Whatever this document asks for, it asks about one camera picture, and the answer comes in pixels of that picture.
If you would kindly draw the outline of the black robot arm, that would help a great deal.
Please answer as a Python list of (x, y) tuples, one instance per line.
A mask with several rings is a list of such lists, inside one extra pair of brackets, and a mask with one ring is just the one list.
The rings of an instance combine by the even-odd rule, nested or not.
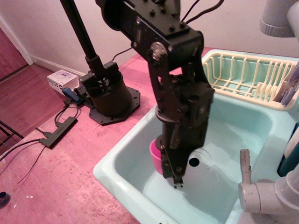
[[(90, 68), (82, 77), (96, 118), (121, 119), (133, 110), (133, 93), (117, 64), (103, 64), (91, 43), (75, 2), (62, 6)], [(122, 32), (148, 63), (163, 133), (156, 139), (162, 174), (183, 186), (190, 154), (204, 145), (214, 89), (203, 70), (203, 34), (182, 22), (178, 0), (98, 0), (105, 23)]]

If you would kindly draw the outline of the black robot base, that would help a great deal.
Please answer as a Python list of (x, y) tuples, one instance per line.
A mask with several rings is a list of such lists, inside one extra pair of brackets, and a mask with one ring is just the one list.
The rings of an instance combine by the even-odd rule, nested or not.
[(80, 86), (74, 89), (90, 108), (89, 118), (102, 126), (125, 121), (140, 107), (140, 92), (125, 85), (117, 63), (110, 61), (104, 64), (104, 69), (106, 90), (91, 72), (82, 76)]

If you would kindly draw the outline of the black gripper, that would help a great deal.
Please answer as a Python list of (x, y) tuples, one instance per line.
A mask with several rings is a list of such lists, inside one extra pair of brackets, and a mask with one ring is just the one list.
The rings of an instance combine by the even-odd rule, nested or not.
[(207, 82), (171, 75), (170, 86), (159, 83), (157, 118), (163, 123), (160, 139), (163, 177), (183, 187), (189, 153), (204, 145), (214, 89)]

